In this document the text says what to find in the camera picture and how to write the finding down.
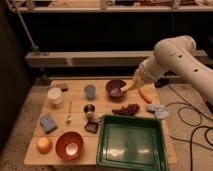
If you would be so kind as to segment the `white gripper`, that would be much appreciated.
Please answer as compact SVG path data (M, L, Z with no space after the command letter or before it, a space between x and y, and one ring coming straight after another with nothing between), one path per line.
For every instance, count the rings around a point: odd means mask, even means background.
M146 84L146 73L136 69L133 75L133 87L138 89Z

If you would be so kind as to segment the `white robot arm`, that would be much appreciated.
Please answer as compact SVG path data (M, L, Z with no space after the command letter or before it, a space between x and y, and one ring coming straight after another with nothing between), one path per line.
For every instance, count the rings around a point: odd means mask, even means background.
M171 70L213 104L213 70L192 55L195 49L196 42L190 36L159 41L153 49L153 56L141 62L136 70L133 76L134 88L154 83Z

